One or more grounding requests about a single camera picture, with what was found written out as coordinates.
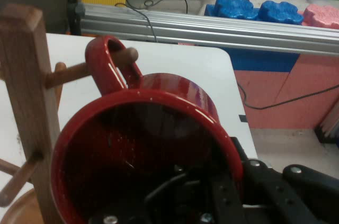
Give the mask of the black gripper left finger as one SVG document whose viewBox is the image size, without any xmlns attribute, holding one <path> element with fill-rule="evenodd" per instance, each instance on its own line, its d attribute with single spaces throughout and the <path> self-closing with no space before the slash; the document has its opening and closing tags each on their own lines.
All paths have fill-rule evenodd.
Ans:
<svg viewBox="0 0 339 224">
<path fill-rule="evenodd" d="M 90 223 L 245 223 L 230 174 L 200 166 L 160 172 L 127 188 L 90 218 Z"/>
</svg>

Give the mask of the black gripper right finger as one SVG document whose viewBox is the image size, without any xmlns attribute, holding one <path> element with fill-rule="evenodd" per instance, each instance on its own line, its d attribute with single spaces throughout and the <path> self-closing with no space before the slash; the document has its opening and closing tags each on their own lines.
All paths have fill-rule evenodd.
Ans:
<svg viewBox="0 0 339 224">
<path fill-rule="evenodd" d="M 254 223 L 338 223 L 338 179 L 292 164 L 277 172 L 250 159 L 236 137 L 243 164 L 243 200 Z"/>
</svg>

